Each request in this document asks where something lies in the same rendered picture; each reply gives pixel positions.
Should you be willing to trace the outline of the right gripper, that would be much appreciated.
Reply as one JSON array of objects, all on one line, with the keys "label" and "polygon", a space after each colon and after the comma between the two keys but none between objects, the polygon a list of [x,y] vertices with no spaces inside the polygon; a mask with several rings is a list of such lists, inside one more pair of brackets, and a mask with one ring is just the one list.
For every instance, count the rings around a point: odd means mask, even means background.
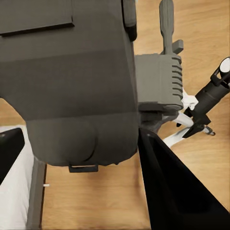
[{"label": "right gripper", "polygon": [[[195,120],[195,124],[187,131],[183,138],[188,138],[195,133],[199,133],[204,129],[204,126],[211,123],[207,113],[220,102],[205,91],[204,88],[196,95],[195,98],[198,100],[198,103],[195,105],[195,109],[190,110],[190,108],[188,108],[189,110],[186,109],[183,111],[185,115]],[[178,123],[177,127],[180,126],[181,124]]]}]

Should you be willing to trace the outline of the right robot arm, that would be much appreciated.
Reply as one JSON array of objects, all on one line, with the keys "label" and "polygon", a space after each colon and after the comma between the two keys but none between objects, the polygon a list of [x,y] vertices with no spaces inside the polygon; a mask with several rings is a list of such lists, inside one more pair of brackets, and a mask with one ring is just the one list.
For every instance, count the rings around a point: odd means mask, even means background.
[{"label": "right robot arm", "polygon": [[[221,79],[217,77],[220,72]],[[216,106],[222,98],[230,93],[230,57],[225,58],[210,77],[210,82],[195,96],[183,92],[183,113],[195,120],[195,124],[187,131],[183,138],[199,133],[211,123],[207,113]],[[180,127],[181,124],[177,124]]]}]

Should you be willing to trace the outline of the digital camera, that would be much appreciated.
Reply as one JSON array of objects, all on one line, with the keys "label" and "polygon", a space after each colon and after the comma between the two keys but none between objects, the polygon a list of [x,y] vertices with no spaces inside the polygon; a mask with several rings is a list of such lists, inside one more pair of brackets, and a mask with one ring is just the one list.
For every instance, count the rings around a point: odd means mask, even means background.
[{"label": "digital camera", "polygon": [[33,155],[98,172],[138,151],[135,0],[0,0],[0,98]]}]

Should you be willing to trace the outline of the camera tripod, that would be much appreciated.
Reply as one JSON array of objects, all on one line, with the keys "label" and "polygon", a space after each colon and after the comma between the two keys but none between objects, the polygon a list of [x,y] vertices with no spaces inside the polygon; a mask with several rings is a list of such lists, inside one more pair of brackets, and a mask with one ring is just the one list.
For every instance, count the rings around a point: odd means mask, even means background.
[{"label": "camera tripod", "polygon": [[[163,37],[163,52],[134,56],[138,111],[141,114],[140,127],[158,133],[166,122],[174,121],[187,128],[167,137],[163,141],[168,147],[184,140],[183,136],[195,124],[193,118],[182,111],[184,104],[182,83],[182,58],[184,41],[173,42],[174,9],[173,0],[160,0],[160,31]],[[213,130],[204,126],[201,130],[215,136]]]}]

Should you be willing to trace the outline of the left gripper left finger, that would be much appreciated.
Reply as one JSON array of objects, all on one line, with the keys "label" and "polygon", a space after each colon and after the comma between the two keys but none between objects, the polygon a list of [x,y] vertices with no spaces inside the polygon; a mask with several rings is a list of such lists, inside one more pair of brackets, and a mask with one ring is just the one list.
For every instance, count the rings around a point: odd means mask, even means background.
[{"label": "left gripper left finger", "polygon": [[20,127],[0,133],[0,185],[24,146]]}]

